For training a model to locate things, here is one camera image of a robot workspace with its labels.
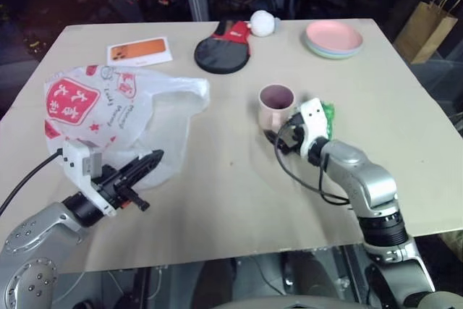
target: beige tabletop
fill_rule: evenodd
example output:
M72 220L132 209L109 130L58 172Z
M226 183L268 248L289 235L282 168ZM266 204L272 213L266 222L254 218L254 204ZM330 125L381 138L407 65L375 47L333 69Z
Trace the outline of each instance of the beige tabletop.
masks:
M183 263L359 242L354 214L329 206L280 169L256 125L258 91L272 82L298 99L334 103L334 137L357 146L397 181L410 234L463 228L463 142L450 121L372 20L345 20L363 35L356 56L331 61L310 53L300 36L309 21L283 21L267 38L250 37L240 71L212 75L193 60L216 23L75 25L58 37L0 122L0 200L48 152L43 83L53 73L105 64L106 47L156 36L169 40L172 62L149 67L204 77L211 104L193 117L182 171L143 193L135 206L93 228L62 271L98 271ZM318 170L296 156L292 170L316 185ZM326 190L341 190L328 179ZM23 219L73 194L58 164L40 171L0 218L0 240Z

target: paper bag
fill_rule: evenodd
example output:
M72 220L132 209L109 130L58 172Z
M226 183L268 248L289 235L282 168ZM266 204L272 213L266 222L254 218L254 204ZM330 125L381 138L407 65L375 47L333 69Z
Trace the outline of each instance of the paper bag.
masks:
M460 0L449 12L443 9L448 0L441 0L438 4L435 1L429 4L421 1L394 41L396 50L411 64L426 62L458 20L449 12Z

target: red logo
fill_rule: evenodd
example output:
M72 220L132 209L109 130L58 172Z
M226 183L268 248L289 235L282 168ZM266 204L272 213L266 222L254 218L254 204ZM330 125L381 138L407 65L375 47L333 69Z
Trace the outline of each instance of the red logo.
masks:
M53 128L50 122L45 120L45 135L49 139L53 139L54 137L60 136L60 134Z
M55 82L46 95L46 111L67 124L81 124L100 97L100 92L67 77Z
M117 80L117 90L127 98L135 97L137 86L135 85L135 75L128 72L119 73Z
M89 65L87 67L87 70L85 70L85 74L87 74L88 76L93 76L96 72L96 67L98 65Z

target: pink cup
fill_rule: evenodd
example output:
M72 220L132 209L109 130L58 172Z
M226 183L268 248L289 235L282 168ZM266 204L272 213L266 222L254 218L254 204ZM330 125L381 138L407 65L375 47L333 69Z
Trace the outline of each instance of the pink cup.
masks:
M284 85L268 85L259 92L259 126L263 130L278 132L291 116L294 94Z

